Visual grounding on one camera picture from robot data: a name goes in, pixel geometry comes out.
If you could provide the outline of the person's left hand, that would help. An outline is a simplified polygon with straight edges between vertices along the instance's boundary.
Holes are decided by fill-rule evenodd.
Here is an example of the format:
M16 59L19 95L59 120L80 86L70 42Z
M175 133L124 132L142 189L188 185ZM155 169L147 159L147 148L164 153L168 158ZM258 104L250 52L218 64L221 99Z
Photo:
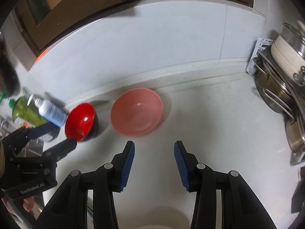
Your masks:
M29 198L25 198L23 200L23 208L27 211L27 212L31 212L33 210L35 206L35 200L34 197L29 197Z

